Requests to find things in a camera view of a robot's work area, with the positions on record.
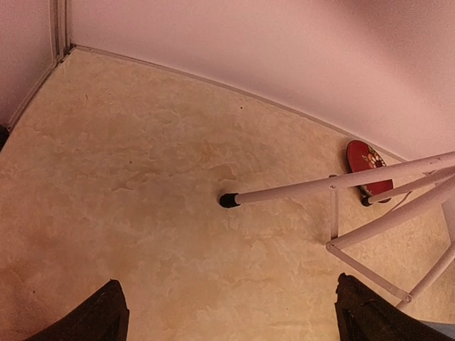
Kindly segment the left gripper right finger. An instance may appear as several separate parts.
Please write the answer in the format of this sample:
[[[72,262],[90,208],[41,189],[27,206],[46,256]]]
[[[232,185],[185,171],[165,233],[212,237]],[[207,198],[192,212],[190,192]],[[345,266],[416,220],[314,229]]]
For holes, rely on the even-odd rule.
[[[335,302],[341,340],[450,340],[451,326],[416,320],[387,302],[356,277],[340,274]]]

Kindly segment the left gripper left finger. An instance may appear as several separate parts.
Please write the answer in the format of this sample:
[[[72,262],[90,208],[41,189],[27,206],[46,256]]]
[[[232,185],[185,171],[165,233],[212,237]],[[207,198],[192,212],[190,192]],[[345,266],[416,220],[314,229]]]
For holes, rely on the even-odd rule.
[[[126,340],[129,309],[118,280],[110,280],[64,318],[29,340]]]

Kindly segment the silver tripod stand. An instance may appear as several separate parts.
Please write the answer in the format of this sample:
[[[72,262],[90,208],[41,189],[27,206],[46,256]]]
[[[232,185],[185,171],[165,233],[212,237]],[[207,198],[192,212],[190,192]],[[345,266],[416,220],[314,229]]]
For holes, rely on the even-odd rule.
[[[244,239],[254,275],[300,281],[336,269],[365,280],[401,308],[420,298],[454,259],[442,204],[454,196],[454,168],[390,174],[398,191],[369,206],[348,169],[306,171],[310,181],[261,197],[222,190],[217,216]]]

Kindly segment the blue metronome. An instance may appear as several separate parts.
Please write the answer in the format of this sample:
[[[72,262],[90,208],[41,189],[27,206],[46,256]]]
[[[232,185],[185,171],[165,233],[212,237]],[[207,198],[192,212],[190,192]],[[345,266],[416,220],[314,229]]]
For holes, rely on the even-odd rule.
[[[436,322],[429,322],[429,321],[423,321],[425,325],[449,336],[454,338],[455,334],[455,324],[448,324],[448,323],[436,323]]]

